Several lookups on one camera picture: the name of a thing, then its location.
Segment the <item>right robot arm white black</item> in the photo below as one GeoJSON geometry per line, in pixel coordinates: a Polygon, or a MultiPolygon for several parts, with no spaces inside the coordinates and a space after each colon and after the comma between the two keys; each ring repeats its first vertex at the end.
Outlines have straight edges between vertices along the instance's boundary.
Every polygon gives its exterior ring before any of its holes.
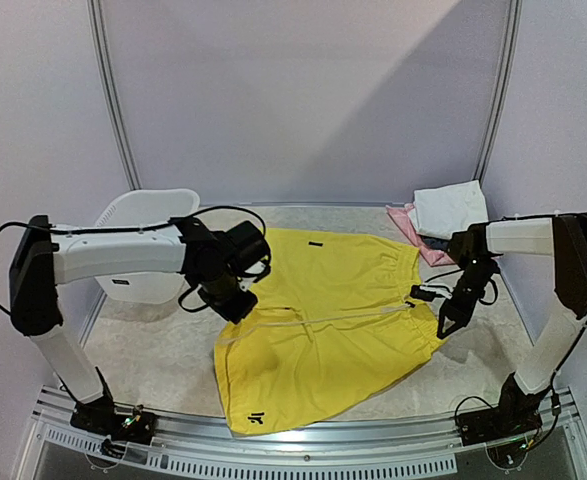
{"type": "Polygon", "coordinates": [[[546,322],[530,352],[505,380],[490,427],[510,436],[533,415],[561,366],[587,328],[587,212],[541,214],[471,225],[457,232],[449,255],[460,270],[439,309],[439,338],[466,327],[502,257],[545,260],[549,284],[534,291],[546,298],[546,322]]]}

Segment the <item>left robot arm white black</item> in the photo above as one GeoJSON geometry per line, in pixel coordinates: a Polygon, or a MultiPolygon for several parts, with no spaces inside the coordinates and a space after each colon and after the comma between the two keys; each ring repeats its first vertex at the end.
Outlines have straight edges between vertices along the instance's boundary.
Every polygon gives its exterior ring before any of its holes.
{"type": "Polygon", "coordinates": [[[64,331],[58,286],[90,277],[179,274],[205,308],[237,324],[257,304],[248,283],[270,273],[266,227],[249,221],[211,230],[191,214],[155,225],[73,229],[40,215],[24,229],[9,269],[10,321],[37,345],[101,434],[114,433],[122,415],[98,369],[64,331]]]}

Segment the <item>white t-shirt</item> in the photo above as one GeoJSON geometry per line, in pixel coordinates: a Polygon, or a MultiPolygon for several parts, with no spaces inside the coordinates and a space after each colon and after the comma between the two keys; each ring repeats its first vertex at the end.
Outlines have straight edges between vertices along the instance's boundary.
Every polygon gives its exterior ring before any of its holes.
{"type": "Polygon", "coordinates": [[[408,213],[421,236],[450,240],[469,226],[488,221],[485,196],[477,180],[414,192],[408,213]]]}

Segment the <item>yellow garment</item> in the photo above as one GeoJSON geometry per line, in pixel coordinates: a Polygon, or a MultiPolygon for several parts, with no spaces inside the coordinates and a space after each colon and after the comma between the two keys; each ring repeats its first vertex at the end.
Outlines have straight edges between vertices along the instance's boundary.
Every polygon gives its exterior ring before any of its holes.
{"type": "Polygon", "coordinates": [[[410,298],[417,248],[370,234],[272,229],[257,306],[214,348],[229,429],[262,435],[337,416],[428,363],[437,320],[410,298]]]}

